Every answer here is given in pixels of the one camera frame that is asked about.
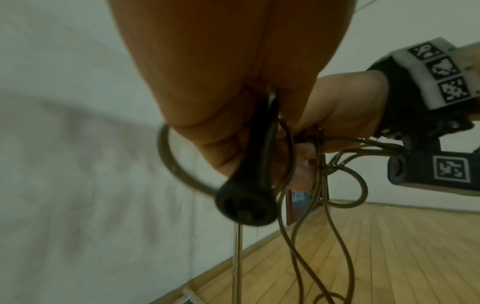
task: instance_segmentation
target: skin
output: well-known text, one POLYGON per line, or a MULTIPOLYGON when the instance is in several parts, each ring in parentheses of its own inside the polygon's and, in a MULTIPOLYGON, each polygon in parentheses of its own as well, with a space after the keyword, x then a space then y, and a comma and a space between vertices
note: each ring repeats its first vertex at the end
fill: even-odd
MULTIPOLYGON (((355 0, 109 3, 167 123, 226 176, 242 159, 248 122, 270 87, 294 132, 319 124, 326 136, 370 137, 382 117, 388 96, 382 73, 317 79, 349 26, 355 0)), ((346 147, 331 142, 326 149, 346 147)), ((308 191, 314 175, 301 162, 313 150, 307 144, 296 148, 300 162, 290 188, 308 191)), ((285 143, 278 140, 276 181, 285 157, 285 143)))

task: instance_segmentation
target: electrical cord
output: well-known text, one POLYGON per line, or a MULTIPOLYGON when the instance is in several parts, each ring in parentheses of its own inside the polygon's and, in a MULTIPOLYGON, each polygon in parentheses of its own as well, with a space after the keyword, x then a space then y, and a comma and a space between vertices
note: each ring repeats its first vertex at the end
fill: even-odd
MULTIPOLYGON (((350 137, 323 138, 321 135, 321 130, 318 127, 316 127, 318 136, 307 138, 308 141, 312 142, 315 145, 316 160, 317 160, 316 179, 315 179, 315 183, 312 190, 311 203, 308 209, 302 214, 300 219, 297 221, 297 223, 293 227, 291 238, 290 238, 282 219, 282 204, 287 192, 286 187, 290 183, 293 177, 293 173, 295 171, 296 156, 295 156, 293 138, 290 134, 290 131, 287 125, 283 120, 280 120, 280 126, 282 127, 282 129, 285 131, 285 134, 286 134, 289 162, 288 162, 288 168, 283 181, 279 183, 278 186, 275 188, 275 192, 279 193, 278 200, 277 200, 277 207, 278 207, 277 221, 280 228, 280 232, 291 252, 292 265, 295 271, 298 288, 299 288, 298 302, 299 304, 304 304, 305 302, 304 283, 303 283, 300 268, 298 265, 298 263, 300 263, 302 267, 305 269, 305 271, 307 272, 307 274, 312 278, 314 283, 321 290, 321 293, 315 297, 313 304, 317 304, 323 297, 325 297, 328 304, 335 304, 333 300, 334 297, 339 298, 345 304, 351 304, 352 298, 354 295, 354 290, 355 290, 354 289, 355 288, 354 265, 353 265, 353 261, 350 256, 350 253, 347 249, 347 246, 345 245, 345 242, 343 241, 339 231, 337 230, 337 228, 335 227, 335 224, 333 223, 329 207, 342 208, 342 209, 354 208, 363 204, 367 199, 367 195, 368 195, 367 183, 357 172, 346 167, 348 163, 362 156, 388 156, 388 157, 398 156, 405 153, 405 150, 401 145, 381 143, 371 139, 350 138, 350 137), (330 160, 328 164, 324 164, 322 162, 322 154, 323 154, 322 145, 325 141, 332 141, 332 140, 354 141, 359 143, 360 145, 359 145, 359 148, 345 149, 343 151, 340 151, 330 160), (348 156, 344 161, 340 162, 342 156, 344 156, 347 153, 353 153, 353 155, 348 156), (353 201, 350 203, 336 203, 336 202, 332 202, 329 199, 324 198, 325 193, 327 191, 326 183, 324 183, 324 181, 326 180, 328 175, 333 174, 339 170, 349 174, 350 176, 355 178, 359 183, 361 188, 361 194, 356 201, 353 201), (320 204, 322 204, 325 209, 327 221, 342 249, 342 252, 345 255, 347 268, 348 268, 348 288, 347 288, 345 297, 343 297, 338 293, 328 291, 325 285, 319 279, 319 277, 315 274, 315 271, 308 265, 308 263, 303 259, 303 257, 300 255, 300 253, 295 247, 296 238, 302 224, 304 223, 308 215, 315 209, 315 207, 319 206, 320 204)), ((160 132, 158 133, 157 149, 158 149, 158 154, 162 162, 164 163, 165 167, 177 179, 181 180, 189 187, 194 188, 206 195, 209 195, 209 196, 215 195, 216 190, 214 188, 192 177, 175 160, 169 145, 169 126, 168 125, 164 125, 160 130, 160 132)))

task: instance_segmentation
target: cable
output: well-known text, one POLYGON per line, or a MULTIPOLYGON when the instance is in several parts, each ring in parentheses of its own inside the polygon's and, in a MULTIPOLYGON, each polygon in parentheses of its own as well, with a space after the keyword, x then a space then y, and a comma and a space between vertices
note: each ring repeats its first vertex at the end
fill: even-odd
MULTIPOLYGON (((390 144, 390 143, 381 143, 375 140, 370 140, 370 139, 361 139, 361 138, 349 138, 349 137, 332 137, 332 138, 323 138, 321 136, 321 130, 319 128, 316 128, 318 137, 309 137, 309 141, 312 141, 312 143, 315 145, 315 151, 316 151, 316 159, 317 159, 317 170, 316 170, 316 179, 315 183, 313 186, 313 191, 312 191, 312 198, 311 198, 311 203, 308 209, 302 214, 298 222, 295 224, 295 226, 292 229, 292 234, 291 238, 287 234, 287 230, 285 228, 285 225, 283 223, 282 219, 282 204, 283 200, 286 194, 286 187, 290 183, 293 173, 295 171, 295 149, 294 149, 294 144, 293 144, 293 138, 289 132, 288 127, 286 126, 285 122, 283 120, 280 120, 280 126, 283 128, 286 134, 286 140, 287 140, 287 146, 288 146, 288 156, 289 156, 289 162, 288 162, 288 167, 287 171, 285 174, 285 177, 281 183, 278 184, 278 186, 275 188, 275 191, 279 193, 279 197, 277 200, 277 207, 278 207, 278 225, 280 228, 280 232, 285 240, 285 243, 290 249, 291 252, 291 259, 292 259, 292 265, 293 269, 295 271, 295 275, 297 278, 298 282, 298 288, 299 288, 299 304, 304 304, 304 295, 305 295, 305 290, 304 290, 304 284, 300 272, 300 268, 298 263, 302 265, 302 267, 305 269, 307 274, 312 278, 314 283, 318 286, 318 288, 321 290, 321 293, 315 297, 313 304, 317 304, 318 301, 320 301, 323 297, 327 300, 328 304, 335 304, 333 298, 339 298, 341 299, 345 304, 351 304, 353 294, 354 294, 354 288, 355 288, 355 270, 354 270, 354 265, 352 258, 350 257, 350 254, 348 252, 347 246, 345 245, 345 242, 343 241, 339 231, 335 227, 335 224, 333 223, 329 207, 334 207, 334 208, 354 208, 357 207, 365 202, 367 199, 368 195, 368 186, 365 180, 354 170, 347 168, 346 165, 353 161, 354 159, 357 159, 362 156, 398 156, 403 153, 405 153, 405 150, 403 146, 397 145, 397 144, 390 144), (337 153, 328 164, 323 164, 322 163, 322 146, 325 141, 332 141, 332 140, 343 140, 343 141, 354 141, 359 143, 359 148, 353 148, 353 149, 345 149, 343 151, 340 151, 337 153), (344 161, 340 162, 341 158, 343 155, 347 153, 353 153, 353 155, 347 157, 344 161), (337 171, 343 171, 349 175, 351 175, 353 178, 357 180, 357 182, 360 185, 361 188, 361 194, 360 197, 350 203, 336 203, 332 202, 329 199, 324 199, 323 196, 325 194, 324 191, 326 191, 326 187, 324 185, 324 181, 326 180, 327 176, 330 174, 333 174, 337 171), (342 295, 335 293, 335 292, 330 292, 327 290, 325 285, 322 283, 322 281, 319 279, 319 277, 315 274, 312 268, 308 265, 308 263, 303 259, 303 257, 300 255, 298 250, 295 247, 295 242, 296 238, 298 235, 298 232, 308 217, 308 215, 315 209, 316 206, 322 204, 324 209, 325 209, 325 214, 327 217, 328 224, 330 225, 333 234, 335 235, 338 243, 340 244, 340 247, 342 249, 342 252, 345 255, 346 263, 347 263, 347 268, 348 268, 348 288, 346 292, 346 296, 343 297, 342 295)), ((194 188, 204 194, 210 195, 210 196, 215 196, 216 190, 200 181, 198 181, 196 178, 192 177, 189 173, 187 173, 175 160, 172 151, 170 149, 169 145, 169 127, 168 125, 164 125, 160 132, 158 133, 158 138, 157 138, 157 149, 158 149, 158 154, 164 163, 165 167, 172 173, 178 180, 184 182, 186 185, 188 185, 191 188, 194 188)))

